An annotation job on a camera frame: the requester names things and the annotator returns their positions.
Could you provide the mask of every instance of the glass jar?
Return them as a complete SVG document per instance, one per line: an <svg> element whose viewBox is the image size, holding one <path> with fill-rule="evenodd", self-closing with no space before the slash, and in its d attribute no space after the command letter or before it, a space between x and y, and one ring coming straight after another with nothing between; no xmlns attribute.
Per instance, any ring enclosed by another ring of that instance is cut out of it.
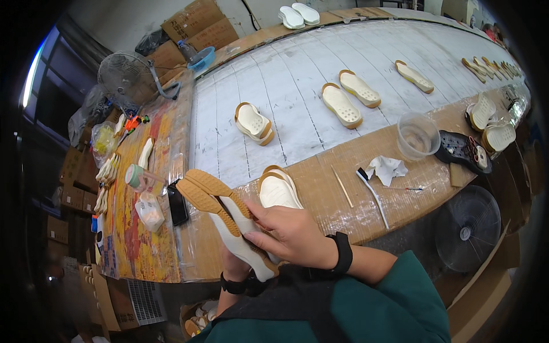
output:
<svg viewBox="0 0 549 343"><path fill-rule="evenodd" d="M126 183L136 193L147 192L155 196L164 196L167 193L166 179L136 164L130 164L126 170Z"/></svg>

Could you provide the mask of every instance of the crumpled tissue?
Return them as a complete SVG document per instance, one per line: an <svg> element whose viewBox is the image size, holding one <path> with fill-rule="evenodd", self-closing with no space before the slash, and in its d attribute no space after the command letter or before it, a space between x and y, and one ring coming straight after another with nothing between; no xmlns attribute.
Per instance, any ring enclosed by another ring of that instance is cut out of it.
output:
<svg viewBox="0 0 549 343"><path fill-rule="evenodd" d="M390 159L385 156L377 156L370 162L370 165L364 170L368 178L371 179L374 171L381 183L385 186L391 185L391 180L394 177L404 176L408 172L408 168L404 166L401 160Z"/></svg>

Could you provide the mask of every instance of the standing fan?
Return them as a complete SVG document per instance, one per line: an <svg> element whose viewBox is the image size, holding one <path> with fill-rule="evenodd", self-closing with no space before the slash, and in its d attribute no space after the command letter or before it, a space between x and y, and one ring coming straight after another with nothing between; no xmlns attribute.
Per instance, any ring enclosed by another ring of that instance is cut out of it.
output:
<svg viewBox="0 0 549 343"><path fill-rule="evenodd" d="M139 108L158 92L167 99L177 99L180 82L162 89L154 61L133 51L118 51L103 59L97 72L97 82L107 89L107 97L122 108Z"/></svg>
<svg viewBox="0 0 549 343"><path fill-rule="evenodd" d="M500 208L486 189L469 185L444 204L436 224L442 261L456 272L469 272L480 267L500 237Z"/></svg>

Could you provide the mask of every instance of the wooden stick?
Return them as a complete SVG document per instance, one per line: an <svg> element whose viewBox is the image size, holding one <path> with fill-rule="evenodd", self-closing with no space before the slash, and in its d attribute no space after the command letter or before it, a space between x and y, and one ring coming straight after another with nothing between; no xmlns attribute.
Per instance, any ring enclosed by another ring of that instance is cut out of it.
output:
<svg viewBox="0 0 549 343"><path fill-rule="evenodd" d="M343 190L343 193L345 193L345 197L347 198L347 201L349 202L349 206L351 206L351 208L353 208L354 206L351 203L351 199L349 199L349 195L347 194L347 191L345 190L345 187L343 187L343 183L341 182L341 179L339 178L338 173L335 171L334 166L330 165L330 167L332 167L332 171L334 172L335 177L338 179L339 185L341 186L341 189Z"/></svg>

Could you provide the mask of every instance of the plastic cup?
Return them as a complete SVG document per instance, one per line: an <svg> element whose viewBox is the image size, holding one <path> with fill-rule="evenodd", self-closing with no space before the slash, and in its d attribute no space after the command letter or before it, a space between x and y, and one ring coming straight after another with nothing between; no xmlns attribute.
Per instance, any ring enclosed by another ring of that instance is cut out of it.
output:
<svg viewBox="0 0 549 343"><path fill-rule="evenodd" d="M440 133L433 120L420 113L402 115L396 123L396 144L409 160L418 161L440 147Z"/></svg>

